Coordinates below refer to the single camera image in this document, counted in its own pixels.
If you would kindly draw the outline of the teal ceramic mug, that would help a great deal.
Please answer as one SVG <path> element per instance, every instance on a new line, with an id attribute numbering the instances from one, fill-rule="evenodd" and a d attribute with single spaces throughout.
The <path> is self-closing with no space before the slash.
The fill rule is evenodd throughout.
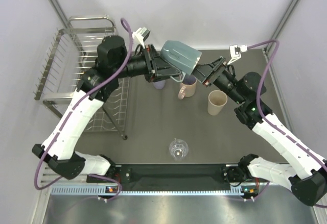
<path id="1" fill-rule="evenodd" d="M 179 70 L 179 79 L 170 76 L 177 83 L 182 83 L 186 75 L 192 74 L 201 56 L 199 50 L 175 40 L 167 40 L 160 51 L 160 57 Z"/>

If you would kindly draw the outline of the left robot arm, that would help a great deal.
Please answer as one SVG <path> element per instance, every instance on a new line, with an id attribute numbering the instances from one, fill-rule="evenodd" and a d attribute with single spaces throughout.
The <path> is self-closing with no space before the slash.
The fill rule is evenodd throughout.
<path id="1" fill-rule="evenodd" d="M 41 163 L 67 180 L 80 174 L 98 175 L 109 182 L 115 177 L 115 163 L 104 155 L 79 153 L 75 146 L 94 114 L 119 87 L 119 79 L 145 76 L 148 82 L 178 77 L 181 71 L 165 61 L 154 46 L 144 47 L 141 56 L 131 56 L 121 36 L 105 37 L 97 47 L 93 67 L 81 77 L 72 100 L 50 136 L 35 144 L 32 153 Z"/>

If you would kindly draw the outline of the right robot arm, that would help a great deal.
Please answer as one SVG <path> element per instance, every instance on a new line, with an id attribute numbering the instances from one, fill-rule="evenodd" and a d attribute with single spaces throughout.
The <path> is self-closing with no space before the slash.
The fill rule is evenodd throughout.
<path id="1" fill-rule="evenodd" d="M 192 75 L 204 86 L 215 85 L 238 104 L 238 120 L 266 140 L 287 162 L 278 164 L 254 154 L 238 163 L 243 181 L 261 178 L 288 189 L 307 206 L 314 206 L 326 195 L 326 159 L 312 152 L 297 139 L 261 100 L 266 92 L 262 77 L 248 72 L 237 79 L 224 58 L 209 64 L 198 64 Z"/>

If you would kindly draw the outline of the clear glass cup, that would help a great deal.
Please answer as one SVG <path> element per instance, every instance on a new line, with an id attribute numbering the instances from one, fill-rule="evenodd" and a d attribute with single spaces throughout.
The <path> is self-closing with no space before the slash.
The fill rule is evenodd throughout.
<path id="1" fill-rule="evenodd" d="M 169 152 L 174 160 L 182 160 L 188 155 L 189 146 L 184 140 L 174 139 L 169 145 Z"/>

